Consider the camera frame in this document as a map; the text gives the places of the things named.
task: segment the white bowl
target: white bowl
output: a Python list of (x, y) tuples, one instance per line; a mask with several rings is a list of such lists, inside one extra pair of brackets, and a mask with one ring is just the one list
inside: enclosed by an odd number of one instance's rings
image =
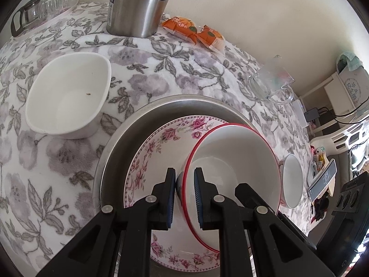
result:
[(64, 139), (94, 134), (111, 80), (109, 60), (76, 52), (49, 62), (38, 74), (25, 104), (25, 118), (35, 132)]
[(184, 166), (180, 199), (185, 219), (193, 235), (206, 248), (219, 250), (217, 230), (203, 231), (197, 217), (194, 193), (194, 170), (201, 167), (206, 182), (218, 192), (242, 204), (234, 190), (248, 183), (277, 212), (281, 196), (281, 179), (275, 155), (269, 144), (249, 126), (224, 124), (208, 131), (193, 148)]
[(290, 154), (279, 163), (282, 179), (282, 195), (280, 204), (294, 209), (300, 203), (303, 188), (303, 174), (300, 162), (295, 155)]

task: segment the black device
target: black device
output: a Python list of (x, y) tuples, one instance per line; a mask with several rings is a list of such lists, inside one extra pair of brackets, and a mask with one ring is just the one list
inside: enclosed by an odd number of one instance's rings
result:
[(336, 173), (336, 161), (332, 158), (328, 166), (313, 178), (311, 185), (307, 189), (311, 201), (315, 201), (316, 198), (323, 194), (325, 187), (335, 178)]
[(307, 112), (304, 113), (304, 116), (307, 122), (316, 120), (320, 116), (318, 112), (318, 108), (315, 107), (315, 108), (308, 110)]
[(356, 256), (356, 249), (368, 231), (368, 172), (342, 187), (332, 215), (334, 218), (317, 245), (317, 255), (340, 276)]

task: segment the black cable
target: black cable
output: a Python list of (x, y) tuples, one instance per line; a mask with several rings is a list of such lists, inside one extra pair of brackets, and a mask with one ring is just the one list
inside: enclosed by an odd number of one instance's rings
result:
[(368, 98), (363, 102), (363, 103), (361, 103), (359, 106), (357, 106), (357, 108), (355, 108), (353, 111), (351, 111), (351, 112), (349, 112), (349, 113), (346, 113), (346, 114), (344, 114), (344, 115), (336, 115), (335, 113), (334, 113), (334, 111), (333, 111), (333, 109), (331, 109), (331, 110), (329, 110), (328, 108), (326, 108), (326, 107), (322, 107), (322, 108), (319, 108), (318, 109), (318, 111), (320, 111), (320, 110), (322, 110), (322, 109), (326, 109), (327, 111), (332, 111), (333, 113), (333, 115), (336, 117), (336, 118), (343, 118), (343, 117), (347, 117), (348, 115), (351, 115), (351, 114), (353, 114), (355, 111), (357, 111), (360, 107), (362, 107), (366, 102), (368, 102), (368, 100), (369, 100), (369, 96), (368, 96)]
[(344, 125), (355, 125), (355, 124), (359, 124), (359, 123), (362, 123), (362, 122), (366, 121), (367, 119), (368, 119), (368, 117), (366, 117), (366, 118), (364, 118), (364, 119), (362, 119), (361, 121), (356, 122), (356, 123), (344, 123), (344, 122), (337, 121), (337, 120), (334, 118), (334, 120), (335, 120), (337, 123), (344, 124)]
[(330, 113), (330, 114), (331, 114), (330, 110), (323, 110), (323, 111), (322, 111), (322, 112), (320, 112), (319, 114), (320, 114), (320, 115), (323, 115), (323, 114), (325, 114), (325, 113)]
[(319, 109), (318, 109), (318, 111), (319, 111), (319, 110), (322, 110), (322, 109), (324, 109), (324, 108), (325, 108), (327, 111), (330, 111), (330, 110), (329, 110), (328, 108), (326, 108), (326, 107), (319, 108)]
[(348, 154), (350, 154), (350, 152), (351, 152), (351, 150), (352, 150), (353, 148), (355, 148), (355, 147), (357, 147), (357, 146), (361, 146), (361, 145), (363, 145), (363, 144), (366, 144), (366, 142), (367, 142), (367, 140), (366, 140), (366, 141), (364, 141), (364, 142), (362, 142), (362, 143), (360, 143), (360, 144), (353, 145), (353, 146), (350, 148), (350, 150), (348, 150)]
[(354, 113), (355, 111), (357, 111), (360, 107), (362, 107), (363, 105), (364, 105), (364, 103), (366, 103), (366, 102), (368, 102), (368, 100), (369, 100), (369, 96), (368, 96), (368, 98), (363, 102), (363, 103), (361, 103), (357, 108), (355, 108), (353, 111), (351, 111), (351, 112), (349, 112), (349, 113), (347, 113), (347, 114), (344, 114), (344, 115), (335, 115), (337, 118), (339, 118), (339, 117), (346, 117), (346, 116), (348, 116), (348, 115), (350, 115), (350, 114), (352, 114), (352, 113)]

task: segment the floral plate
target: floral plate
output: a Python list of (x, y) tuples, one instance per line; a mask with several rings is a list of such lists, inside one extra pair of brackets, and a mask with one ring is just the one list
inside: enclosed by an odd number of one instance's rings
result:
[[(175, 168), (179, 174), (201, 136), (224, 123), (218, 118), (193, 115), (171, 121), (151, 134), (137, 151), (128, 170), (124, 207), (150, 195), (153, 186), (165, 180), (168, 167)], [(151, 258), (165, 267), (200, 272), (219, 266), (219, 254), (207, 250), (191, 233), (177, 196), (171, 228), (155, 230), (151, 238)]]

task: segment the orange snack package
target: orange snack package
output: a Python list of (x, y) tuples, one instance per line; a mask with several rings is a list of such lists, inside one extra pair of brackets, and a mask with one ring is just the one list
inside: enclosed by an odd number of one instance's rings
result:
[(226, 55), (225, 53), (225, 38), (218, 31), (205, 25), (200, 33), (196, 34), (197, 38), (210, 50)]
[(165, 30), (167, 30), (169, 33), (182, 38), (183, 40), (193, 41), (196, 45), (197, 39), (196, 39), (196, 33), (197, 28), (195, 24), (186, 18), (181, 18), (178, 16), (175, 16), (167, 21), (165, 21), (162, 26)]

